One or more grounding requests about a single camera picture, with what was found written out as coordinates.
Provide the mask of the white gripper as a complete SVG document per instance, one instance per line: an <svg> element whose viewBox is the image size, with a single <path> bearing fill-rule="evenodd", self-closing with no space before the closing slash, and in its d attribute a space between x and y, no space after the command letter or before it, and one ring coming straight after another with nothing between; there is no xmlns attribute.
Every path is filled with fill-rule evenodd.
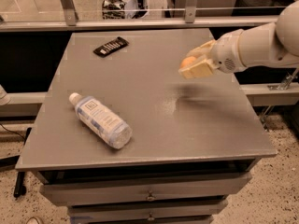
<svg viewBox="0 0 299 224"><path fill-rule="evenodd" d="M210 40L205 44L190 50L187 57L196 60L180 68L178 72L186 79L209 77L219 68L223 73L242 72L246 66L241 62L238 41L243 34L243 29L238 29L222 35L217 41Z"/></svg>

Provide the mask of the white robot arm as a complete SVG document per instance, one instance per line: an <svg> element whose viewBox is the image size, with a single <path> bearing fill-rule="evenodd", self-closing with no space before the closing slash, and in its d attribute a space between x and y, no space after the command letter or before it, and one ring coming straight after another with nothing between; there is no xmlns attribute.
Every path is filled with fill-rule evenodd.
<svg viewBox="0 0 299 224"><path fill-rule="evenodd" d="M297 68L299 64L299 1L287 6L276 22L238 29L190 50L179 74L184 78L231 74L255 66Z"/></svg>

